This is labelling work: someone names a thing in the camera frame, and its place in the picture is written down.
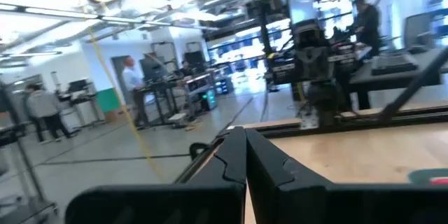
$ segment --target concrete floor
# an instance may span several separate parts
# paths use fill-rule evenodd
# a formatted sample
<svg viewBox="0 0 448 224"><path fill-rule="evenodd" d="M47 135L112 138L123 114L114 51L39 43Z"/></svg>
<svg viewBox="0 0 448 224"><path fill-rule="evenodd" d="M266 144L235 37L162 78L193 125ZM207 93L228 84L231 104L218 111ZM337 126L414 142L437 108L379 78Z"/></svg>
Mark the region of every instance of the concrete floor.
<svg viewBox="0 0 448 224"><path fill-rule="evenodd" d="M145 146L154 158L148 165L140 143L129 125L120 120L113 124L84 129L75 139L39 145L34 135L23 139L44 192L59 204L60 215L78 193L98 185L171 183L188 165L188 147L194 142L209 143L229 122L233 125L260 121L265 94L264 80L250 80L233 94L217 97L218 107L200 117L201 123L191 131L157 127L140 131ZM373 107L383 107L401 90L371 92ZM423 88L412 102L448 100L448 86ZM281 86L280 92L269 94L269 108L264 120L293 118L295 110L291 91ZM2 150L11 158L11 147ZM0 177L0 198L22 194L18 172L13 167Z"/></svg>

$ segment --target person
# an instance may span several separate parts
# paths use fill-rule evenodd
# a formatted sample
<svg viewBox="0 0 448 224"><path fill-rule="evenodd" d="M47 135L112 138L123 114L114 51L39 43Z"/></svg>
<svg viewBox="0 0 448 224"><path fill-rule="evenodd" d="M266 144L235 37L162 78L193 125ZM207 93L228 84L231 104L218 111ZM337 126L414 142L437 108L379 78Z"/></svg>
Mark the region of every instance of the person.
<svg viewBox="0 0 448 224"><path fill-rule="evenodd" d="M55 94L42 90L36 84L28 85L27 90L31 92L27 102L31 116L43 119L55 141L61 141L57 134L58 130L61 130L64 136L70 139L71 134L62 122L60 115L62 107Z"/></svg>
<svg viewBox="0 0 448 224"><path fill-rule="evenodd" d="M356 10L358 11L357 28L355 30L358 41L372 47L366 59L379 55L379 11L366 0L354 1Z"/></svg>
<svg viewBox="0 0 448 224"><path fill-rule="evenodd" d="M23 97L23 110L24 110L24 114L28 117L28 119L31 121L31 123L34 125L34 129L36 130L36 134L37 134L37 140L40 144L46 144L49 143L50 140L45 140L43 138L42 135L42 126L41 126L41 121L39 120L39 118L34 117L31 112L29 111L29 106L28 106L28 98L31 95L31 93L33 92L33 89L31 88L26 88L25 90L25 94Z"/></svg>
<svg viewBox="0 0 448 224"><path fill-rule="evenodd" d="M135 61L131 56L126 57L124 61L125 68L122 72L122 77L125 82L125 87L132 94L135 106L137 107L137 113L134 119L134 125L139 130L150 127L148 116L145 111L145 93L141 92L141 89L145 87L142 77L135 69Z"/></svg>
<svg viewBox="0 0 448 224"><path fill-rule="evenodd" d="M188 61L186 61L186 60L182 61L181 73L182 73L183 77L193 75L193 70L190 68L190 63L188 63Z"/></svg>

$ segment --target woman in gray jacket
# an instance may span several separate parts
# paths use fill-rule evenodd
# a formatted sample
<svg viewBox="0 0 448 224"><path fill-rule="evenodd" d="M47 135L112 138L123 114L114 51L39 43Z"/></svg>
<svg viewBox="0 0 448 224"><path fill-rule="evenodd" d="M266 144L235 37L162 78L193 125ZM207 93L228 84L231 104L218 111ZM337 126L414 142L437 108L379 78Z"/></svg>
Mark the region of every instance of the woman in gray jacket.
<svg viewBox="0 0 448 224"><path fill-rule="evenodd" d="M27 90L31 91L28 98L28 108L31 116L42 118L50 130L52 137L56 141L61 141L57 135L57 131L61 130L66 138L71 135L61 119L61 104L55 94L41 90L39 85L28 85Z"/></svg>

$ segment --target man in white shirt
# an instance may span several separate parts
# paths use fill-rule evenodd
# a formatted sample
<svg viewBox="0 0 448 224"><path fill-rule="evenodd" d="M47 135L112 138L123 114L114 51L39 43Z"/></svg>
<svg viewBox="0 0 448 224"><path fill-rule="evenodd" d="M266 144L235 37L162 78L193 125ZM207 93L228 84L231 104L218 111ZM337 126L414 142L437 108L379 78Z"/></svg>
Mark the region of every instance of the man in white shirt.
<svg viewBox="0 0 448 224"><path fill-rule="evenodd" d="M135 61L131 56L125 59L125 69L123 70L122 77L125 82L126 88L131 92L132 99L137 107L137 114L134 119L135 127L139 129L148 128L149 121L145 111L145 93L141 92L144 88L144 82L137 70L135 69Z"/></svg>

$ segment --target keyboard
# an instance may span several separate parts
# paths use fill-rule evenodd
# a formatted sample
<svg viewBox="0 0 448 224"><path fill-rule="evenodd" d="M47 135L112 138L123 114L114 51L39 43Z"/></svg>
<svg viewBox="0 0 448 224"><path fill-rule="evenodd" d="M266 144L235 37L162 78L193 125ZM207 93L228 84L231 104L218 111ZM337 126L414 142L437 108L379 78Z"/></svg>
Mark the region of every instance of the keyboard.
<svg viewBox="0 0 448 224"><path fill-rule="evenodd" d="M376 56L372 61L372 75L396 74L417 70L419 65L413 56L403 53L400 55Z"/></svg>

